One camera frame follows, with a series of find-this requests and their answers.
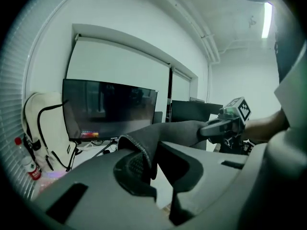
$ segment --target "ceiling light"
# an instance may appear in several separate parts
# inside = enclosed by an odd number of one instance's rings
[[[264,4],[264,23],[261,38],[268,38],[272,20],[272,10],[273,6],[270,3],[266,2]]]

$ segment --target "plastic bottle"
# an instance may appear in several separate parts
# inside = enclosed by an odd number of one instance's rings
[[[15,144],[18,148],[18,156],[24,169],[29,173],[33,180],[38,180],[41,176],[36,163],[33,161],[29,151],[22,144],[20,137],[15,138]]]

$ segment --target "monitor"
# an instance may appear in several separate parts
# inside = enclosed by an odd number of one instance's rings
[[[223,105],[172,101],[171,122],[196,120],[207,122],[210,114],[218,114]]]
[[[63,113],[70,140],[115,139],[153,123],[157,91],[64,79]]]

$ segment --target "gray cloth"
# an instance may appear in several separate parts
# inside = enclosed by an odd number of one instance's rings
[[[206,124],[200,121],[153,124],[120,136],[118,149],[140,150],[148,167],[156,171],[154,155],[159,141],[173,142],[186,147],[195,146],[205,140],[205,137],[199,134],[199,129],[205,126]]]

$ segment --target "red bottle cap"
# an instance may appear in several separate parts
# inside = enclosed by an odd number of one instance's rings
[[[18,146],[18,145],[20,145],[22,142],[21,142],[21,139],[20,139],[20,137],[17,137],[17,138],[15,138],[15,144]]]

